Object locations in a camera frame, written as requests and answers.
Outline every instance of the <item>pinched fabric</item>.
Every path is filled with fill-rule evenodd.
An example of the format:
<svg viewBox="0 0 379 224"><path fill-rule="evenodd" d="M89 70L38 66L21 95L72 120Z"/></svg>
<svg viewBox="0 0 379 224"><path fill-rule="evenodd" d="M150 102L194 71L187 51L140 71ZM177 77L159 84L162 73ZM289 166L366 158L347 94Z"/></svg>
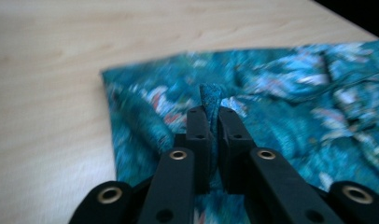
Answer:
<svg viewBox="0 0 379 224"><path fill-rule="evenodd" d="M185 52L109 68L103 79L118 181L135 186L153 175L197 105L216 135L223 105L308 183L328 190L350 180L379 193L379 40ZM249 223L244 197L221 187L217 143L212 155L212 190L196 196L195 222Z"/></svg>

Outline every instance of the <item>floral pattern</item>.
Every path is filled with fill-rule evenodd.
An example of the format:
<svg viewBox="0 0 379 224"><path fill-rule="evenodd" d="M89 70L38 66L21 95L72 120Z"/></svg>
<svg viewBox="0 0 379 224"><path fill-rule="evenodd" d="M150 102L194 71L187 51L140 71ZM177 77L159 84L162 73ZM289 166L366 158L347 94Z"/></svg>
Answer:
<svg viewBox="0 0 379 224"><path fill-rule="evenodd" d="M379 40L281 49L187 52L103 72L117 178L134 186L203 105L217 136L220 105L258 146L279 150L310 184L351 180L379 193ZM213 146L213 190L195 223L249 223L243 196L224 193Z"/></svg>

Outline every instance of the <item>dark background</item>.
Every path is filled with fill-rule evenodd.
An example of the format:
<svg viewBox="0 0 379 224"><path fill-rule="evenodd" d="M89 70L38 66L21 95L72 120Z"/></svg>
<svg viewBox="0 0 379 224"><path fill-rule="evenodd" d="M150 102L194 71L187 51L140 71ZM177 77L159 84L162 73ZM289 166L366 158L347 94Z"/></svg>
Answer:
<svg viewBox="0 0 379 224"><path fill-rule="evenodd" d="M379 0L315 0L379 37Z"/></svg>

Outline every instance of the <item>light wood surface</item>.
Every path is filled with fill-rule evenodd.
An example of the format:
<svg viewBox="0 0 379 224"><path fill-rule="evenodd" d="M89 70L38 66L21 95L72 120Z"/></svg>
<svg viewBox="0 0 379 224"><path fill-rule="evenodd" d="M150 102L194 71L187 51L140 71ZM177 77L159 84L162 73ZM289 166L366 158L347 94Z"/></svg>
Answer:
<svg viewBox="0 0 379 224"><path fill-rule="evenodd" d="M374 39L307 0L0 0L0 223L67 223L115 178L101 69Z"/></svg>

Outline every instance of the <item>silver grommet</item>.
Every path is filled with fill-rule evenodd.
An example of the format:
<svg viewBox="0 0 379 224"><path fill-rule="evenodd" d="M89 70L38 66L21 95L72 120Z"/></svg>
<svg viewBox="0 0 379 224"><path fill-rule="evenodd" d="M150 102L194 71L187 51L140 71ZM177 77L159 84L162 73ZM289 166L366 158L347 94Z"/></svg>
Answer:
<svg viewBox="0 0 379 224"><path fill-rule="evenodd" d="M173 160L181 161L184 160L187 157L187 153L185 151L173 151L170 153L170 158Z"/></svg>
<svg viewBox="0 0 379 224"><path fill-rule="evenodd" d="M273 152L269 150L260 150L257 152L257 155L265 160L273 160L276 158L276 155L274 155Z"/></svg>
<svg viewBox="0 0 379 224"><path fill-rule="evenodd" d="M353 186L344 186L342 192L346 197L355 201L356 203L370 204L373 202L373 197L367 193L365 190L353 187Z"/></svg>
<svg viewBox="0 0 379 224"><path fill-rule="evenodd" d="M99 203L114 203L122 196L122 190L117 187L108 187L102 189L97 195Z"/></svg>

